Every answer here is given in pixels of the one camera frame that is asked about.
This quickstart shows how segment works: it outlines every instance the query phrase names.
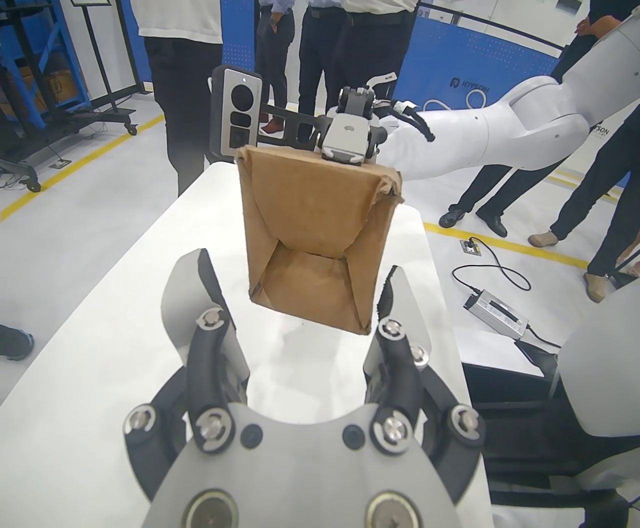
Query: black trousers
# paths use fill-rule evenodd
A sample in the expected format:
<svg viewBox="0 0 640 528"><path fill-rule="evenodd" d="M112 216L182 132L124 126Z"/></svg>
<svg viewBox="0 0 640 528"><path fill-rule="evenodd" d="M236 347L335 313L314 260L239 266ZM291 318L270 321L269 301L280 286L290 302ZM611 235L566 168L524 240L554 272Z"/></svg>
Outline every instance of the black trousers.
<svg viewBox="0 0 640 528"><path fill-rule="evenodd" d="M298 112L314 115L316 112L316 95L320 77L324 72L324 85L327 92L331 82L331 60L340 31L344 25L346 12L335 8L307 8L302 19L300 35L300 84L298 86ZM301 125L298 140L306 143L312 132L311 125Z"/></svg>
<svg viewBox="0 0 640 528"><path fill-rule="evenodd" d="M480 209L488 214L502 216L507 207L549 176L563 161L564 159L538 170L517 170ZM458 203L450 205L449 210L473 211L476 203L489 194L510 170L511 167L506 165L485 165Z"/></svg>
<svg viewBox="0 0 640 528"><path fill-rule="evenodd" d="M255 71L262 77L262 95L260 102L269 102L269 87L273 87L274 105L287 106L287 53L296 33L293 13L282 15L275 33L269 25L271 6L260 10L260 21L255 34Z"/></svg>
<svg viewBox="0 0 640 528"><path fill-rule="evenodd" d="M549 76L553 77L558 83L561 83L562 76L587 54L596 43L596 40L593 35L575 37L571 44L564 49L562 55L560 55L558 64ZM507 207L528 190L538 185L563 162L564 159L538 170L517 170L498 190L495 196L489 199L481 209L487 214L502 216ZM452 204L449 210L462 209L466 212L473 211L476 203L482 200L510 170L511 167L507 167L506 165L486 165L482 167L476 179L460 197L459 202Z"/></svg>
<svg viewBox="0 0 640 528"><path fill-rule="evenodd" d="M204 171L209 150L211 93L207 79L222 64L222 44L145 37L154 97L164 112L166 150L178 173L178 196Z"/></svg>
<svg viewBox="0 0 640 528"><path fill-rule="evenodd" d="M332 57L327 107L337 106L345 86L365 86L372 77L395 72L400 75L415 22L415 12L405 24L350 26L345 23ZM390 99L396 83L375 87L379 99Z"/></svg>
<svg viewBox="0 0 640 528"><path fill-rule="evenodd" d="M598 151L593 165L582 183L560 210L551 231L560 240L587 217L598 201L631 171L627 186L618 200L607 235L602 241L587 271L604 276L611 273L616 259L635 240L640 231L640 133L626 123Z"/></svg>

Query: white shirt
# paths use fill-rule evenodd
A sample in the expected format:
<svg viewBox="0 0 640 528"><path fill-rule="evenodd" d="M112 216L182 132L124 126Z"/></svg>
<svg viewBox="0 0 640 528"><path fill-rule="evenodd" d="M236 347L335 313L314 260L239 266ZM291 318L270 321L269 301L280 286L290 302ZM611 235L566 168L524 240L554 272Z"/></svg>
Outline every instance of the white shirt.
<svg viewBox="0 0 640 528"><path fill-rule="evenodd" d="M140 36L222 44L220 0L131 0Z"/></svg>
<svg viewBox="0 0 640 528"><path fill-rule="evenodd" d="M342 9L349 13L388 15L400 11L413 11L419 0L342 0Z"/></svg>

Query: person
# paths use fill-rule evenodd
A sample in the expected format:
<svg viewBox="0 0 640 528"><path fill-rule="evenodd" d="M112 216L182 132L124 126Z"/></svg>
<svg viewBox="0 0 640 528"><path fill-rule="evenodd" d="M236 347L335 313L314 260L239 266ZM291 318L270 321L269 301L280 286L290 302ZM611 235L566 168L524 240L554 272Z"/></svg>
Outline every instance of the person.
<svg viewBox="0 0 640 528"><path fill-rule="evenodd" d="M564 240L586 218L598 199L631 172L607 234L584 274L587 295L597 303L605 298L606 275L613 271L616 259L634 242L640 231L638 145L640 106L620 125L609 141L602 145L584 179L563 205L550 230L529 237L529 243L537 248L553 246Z"/></svg>
<svg viewBox="0 0 640 528"><path fill-rule="evenodd" d="M308 8L302 19L300 35L300 84L298 86L298 112L313 116L316 113L316 96L320 77L324 72L324 85L330 89L331 59L340 35L346 12L340 0L308 0ZM313 127L300 125L298 141L309 141Z"/></svg>
<svg viewBox="0 0 640 528"><path fill-rule="evenodd" d="M0 324L0 356L11 361L23 360L31 353L34 344L30 333Z"/></svg>
<svg viewBox="0 0 640 528"><path fill-rule="evenodd" d="M255 34L255 71L262 77L260 102L269 103L269 89L273 87L273 101L277 108L287 106L287 53L296 33L291 11L295 0L260 0L260 21ZM275 134L284 130L284 119L260 113L262 130Z"/></svg>
<svg viewBox="0 0 640 528"><path fill-rule="evenodd" d="M208 78L222 63L220 0L131 0L164 112L166 149L181 195L204 171L209 151Z"/></svg>
<svg viewBox="0 0 640 528"><path fill-rule="evenodd" d="M638 234L636 235L636 240L634 240L633 242L631 242L631 245L622 252L622 254L618 257L618 261L616 262L616 266L619 266L620 264L622 264L625 260L627 260L630 256L631 253L633 253L633 251L640 246L640 231L638 232ZM639 278L640 277L640 262L636 262L628 271L627 273L633 277Z"/></svg>
<svg viewBox="0 0 640 528"><path fill-rule="evenodd" d="M587 54L599 38L614 29L621 20L626 19L638 3L638 0L592 0L589 16L577 25L575 30L577 36L562 52L558 64L549 76L561 83L563 75ZM498 236L506 237L508 232L500 219L504 211L524 193L549 176L563 161L564 159L539 170L517 170L498 192L476 211L476 216ZM458 203L451 204L449 211L440 217L438 222L440 226L444 228L455 226L510 170L511 167L504 165L482 167Z"/></svg>
<svg viewBox="0 0 640 528"><path fill-rule="evenodd" d="M337 106L345 86L364 87L368 80L391 72L400 75L417 15L418 0L342 0L346 21L333 50L327 108ZM394 83L375 87L389 99Z"/></svg>

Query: white table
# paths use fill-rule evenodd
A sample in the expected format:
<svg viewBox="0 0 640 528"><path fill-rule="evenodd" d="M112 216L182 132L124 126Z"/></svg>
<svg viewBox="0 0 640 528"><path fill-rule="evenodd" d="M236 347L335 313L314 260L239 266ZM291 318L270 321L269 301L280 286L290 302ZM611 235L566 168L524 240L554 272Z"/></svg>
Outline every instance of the white table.
<svg viewBox="0 0 640 528"><path fill-rule="evenodd" d="M362 404L371 338L252 304L237 169L210 167L122 257L58 330L0 406L0 525L140 528L148 502L129 466L122 423L180 367L160 315L176 260L207 248L252 371L252 408L287 422ZM433 344L431 366L469 402L420 214L397 208L378 280L393 264L412 285ZM482 463L458 511L493 528Z"/></svg>

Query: cardboard box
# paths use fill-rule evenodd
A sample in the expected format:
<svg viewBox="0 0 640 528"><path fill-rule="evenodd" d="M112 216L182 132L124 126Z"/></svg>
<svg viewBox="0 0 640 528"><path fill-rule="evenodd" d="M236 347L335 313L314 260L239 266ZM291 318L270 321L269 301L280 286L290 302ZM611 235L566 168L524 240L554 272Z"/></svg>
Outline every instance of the cardboard box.
<svg viewBox="0 0 640 528"><path fill-rule="evenodd" d="M252 301L369 333L382 252L403 201L400 174L293 148L244 147L236 161Z"/></svg>
<svg viewBox="0 0 640 528"><path fill-rule="evenodd" d="M31 89L31 87L35 83L35 79L33 78L33 75L31 75L31 70L29 69L29 67L20 68L20 73L22 74L22 80L25 82L27 87ZM12 86L15 88L15 80L11 77L9 77L9 79ZM49 86L49 89L53 94L54 100L57 102L64 102L69 99L74 99L78 96L78 89L70 70L60 70L57 72L46 74L45 80L47 81L47 85ZM34 103L36 108L38 109L38 112L42 113L47 109L40 90L37 90L35 93ZM6 97L4 97L4 94L2 102L0 102L0 108L2 108L3 112L6 115L15 117L15 113L13 112L13 109L11 108L9 103L6 102Z"/></svg>

